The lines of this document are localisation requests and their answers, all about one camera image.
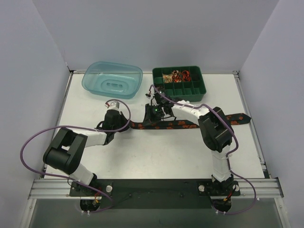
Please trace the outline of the black orange floral necktie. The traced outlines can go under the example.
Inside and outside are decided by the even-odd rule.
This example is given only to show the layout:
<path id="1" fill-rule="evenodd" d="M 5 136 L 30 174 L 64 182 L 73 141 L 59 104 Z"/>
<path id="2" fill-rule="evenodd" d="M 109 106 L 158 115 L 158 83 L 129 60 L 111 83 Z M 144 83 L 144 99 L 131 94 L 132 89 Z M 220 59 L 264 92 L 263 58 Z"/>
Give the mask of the black orange floral necktie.
<path id="1" fill-rule="evenodd" d="M 244 113 L 229 114 L 226 115 L 226 119 L 231 125 L 248 124 L 251 121 L 251 117 Z M 129 126 L 131 129 L 135 130 L 176 130 L 199 128 L 197 124 L 188 120 L 160 121 L 158 123 L 148 123 L 146 126 L 144 126 L 143 123 L 130 121 Z"/>

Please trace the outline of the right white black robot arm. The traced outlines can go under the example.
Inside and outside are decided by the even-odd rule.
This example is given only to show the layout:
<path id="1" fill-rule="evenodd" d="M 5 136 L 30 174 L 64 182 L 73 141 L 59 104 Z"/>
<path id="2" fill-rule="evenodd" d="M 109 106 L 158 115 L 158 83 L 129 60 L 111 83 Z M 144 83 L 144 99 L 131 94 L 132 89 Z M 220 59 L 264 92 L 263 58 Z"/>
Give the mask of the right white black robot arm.
<path id="1" fill-rule="evenodd" d="M 230 146 L 236 138 L 222 109 L 205 104 L 194 106 L 179 98 L 172 100 L 160 91 L 146 96 L 150 101 L 145 105 L 140 126 L 154 129 L 199 128 L 203 142 L 212 154 L 212 190 L 230 190 L 234 186 L 229 162 Z"/>

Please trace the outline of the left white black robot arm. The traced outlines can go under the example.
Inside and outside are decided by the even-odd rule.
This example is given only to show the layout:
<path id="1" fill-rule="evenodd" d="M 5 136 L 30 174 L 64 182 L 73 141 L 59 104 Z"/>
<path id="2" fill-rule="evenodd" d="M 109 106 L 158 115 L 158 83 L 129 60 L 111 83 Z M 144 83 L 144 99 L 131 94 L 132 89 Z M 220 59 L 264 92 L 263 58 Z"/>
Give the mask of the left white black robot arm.
<path id="1" fill-rule="evenodd" d="M 86 147 L 108 145 L 116 132 L 128 130 L 128 120 L 122 112 L 110 109 L 93 131 L 58 130 L 43 156 L 43 162 L 67 174 L 73 180 L 93 186 L 97 176 L 81 164 Z"/>

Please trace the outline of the beige patterned rolled tie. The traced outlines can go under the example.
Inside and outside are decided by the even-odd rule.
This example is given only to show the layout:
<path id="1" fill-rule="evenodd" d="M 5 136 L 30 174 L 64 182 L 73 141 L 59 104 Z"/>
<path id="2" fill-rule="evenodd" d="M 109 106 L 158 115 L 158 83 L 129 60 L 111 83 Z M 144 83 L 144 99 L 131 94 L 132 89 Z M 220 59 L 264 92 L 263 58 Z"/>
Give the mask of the beige patterned rolled tie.
<path id="1" fill-rule="evenodd" d="M 173 75 L 172 74 L 162 74 L 163 82 L 172 83 L 173 82 Z"/>

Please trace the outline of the green compartment organizer tray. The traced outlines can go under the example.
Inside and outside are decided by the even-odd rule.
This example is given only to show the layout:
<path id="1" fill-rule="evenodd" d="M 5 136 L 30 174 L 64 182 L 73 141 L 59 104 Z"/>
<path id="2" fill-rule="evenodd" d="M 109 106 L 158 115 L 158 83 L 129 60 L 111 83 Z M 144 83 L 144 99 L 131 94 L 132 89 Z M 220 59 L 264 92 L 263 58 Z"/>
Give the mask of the green compartment organizer tray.
<path id="1" fill-rule="evenodd" d="M 171 74 L 173 70 L 179 70 L 180 72 L 189 70 L 191 81 L 165 84 L 162 74 Z M 199 102 L 207 93 L 201 69 L 198 66 L 157 67 L 152 70 L 152 77 L 154 86 L 162 87 L 165 94 L 171 98 L 177 97 L 190 102 Z"/>

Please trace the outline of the red black rolled tie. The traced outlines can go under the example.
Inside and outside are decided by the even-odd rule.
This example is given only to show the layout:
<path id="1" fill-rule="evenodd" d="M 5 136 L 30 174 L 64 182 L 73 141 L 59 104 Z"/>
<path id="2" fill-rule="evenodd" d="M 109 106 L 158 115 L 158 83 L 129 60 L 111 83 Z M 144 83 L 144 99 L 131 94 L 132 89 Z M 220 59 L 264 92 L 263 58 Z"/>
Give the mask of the red black rolled tie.
<path id="1" fill-rule="evenodd" d="M 173 70 L 171 74 L 172 74 L 172 81 L 174 83 L 179 83 L 182 81 L 181 72 L 179 70 Z"/>

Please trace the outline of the orange red rolled tie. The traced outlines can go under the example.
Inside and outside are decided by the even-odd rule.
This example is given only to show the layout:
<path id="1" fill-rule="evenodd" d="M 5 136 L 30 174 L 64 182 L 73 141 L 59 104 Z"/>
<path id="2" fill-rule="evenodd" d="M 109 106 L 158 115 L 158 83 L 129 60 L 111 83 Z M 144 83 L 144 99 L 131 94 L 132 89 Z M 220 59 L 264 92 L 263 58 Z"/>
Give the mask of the orange red rolled tie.
<path id="1" fill-rule="evenodd" d="M 183 82 L 190 82 L 191 81 L 191 74 L 189 70 L 183 70 L 181 72 L 182 75 L 182 81 Z"/>

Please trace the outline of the teal transparent plastic tub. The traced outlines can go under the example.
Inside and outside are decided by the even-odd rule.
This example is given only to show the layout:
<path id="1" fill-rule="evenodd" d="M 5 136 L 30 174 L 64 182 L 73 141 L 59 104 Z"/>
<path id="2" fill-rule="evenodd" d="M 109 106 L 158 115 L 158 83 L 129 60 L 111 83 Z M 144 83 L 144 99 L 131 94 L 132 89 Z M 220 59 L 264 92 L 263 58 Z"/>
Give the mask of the teal transparent plastic tub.
<path id="1" fill-rule="evenodd" d="M 131 99 L 138 92 L 143 71 L 136 66 L 95 62 L 86 70 L 82 87 L 94 95 Z"/>

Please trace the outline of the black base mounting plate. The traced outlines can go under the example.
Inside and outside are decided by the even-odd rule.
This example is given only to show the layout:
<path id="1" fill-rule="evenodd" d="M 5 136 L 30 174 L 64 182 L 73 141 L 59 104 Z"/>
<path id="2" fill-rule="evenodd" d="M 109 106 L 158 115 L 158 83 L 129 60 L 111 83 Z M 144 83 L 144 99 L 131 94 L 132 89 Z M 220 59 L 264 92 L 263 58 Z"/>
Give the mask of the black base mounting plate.
<path id="1" fill-rule="evenodd" d="M 98 209 L 209 209 L 213 205 L 221 209 L 231 208 L 232 193 L 224 198 L 213 198 L 209 195 L 196 196 L 193 193 L 133 193 L 118 194 L 114 197 L 106 195 L 94 181 L 92 190 L 101 194 L 99 198 L 81 199 L 80 208 L 84 211 Z"/>

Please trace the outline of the aluminium extrusion rail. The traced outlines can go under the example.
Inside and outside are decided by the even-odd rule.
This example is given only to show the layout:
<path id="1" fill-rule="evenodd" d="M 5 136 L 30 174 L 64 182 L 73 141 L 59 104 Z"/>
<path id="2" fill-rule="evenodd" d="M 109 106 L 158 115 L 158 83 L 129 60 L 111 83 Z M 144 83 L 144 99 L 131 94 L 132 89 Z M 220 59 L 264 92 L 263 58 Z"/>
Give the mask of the aluminium extrusion rail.
<path id="1" fill-rule="evenodd" d="M 229 193 L 245 198 L 282 198 L 284 196 L 278 179 L 235 179 L 227 186 L 211 179 L 101 179 L 97 187 L 106 195 L 160 193 L 193 193 L 196 196 L 209 195 L 224 198 Z M 65 179 L 40 179 L 33 182 L 30 199 L 93 199 L 101 194 Z"/>

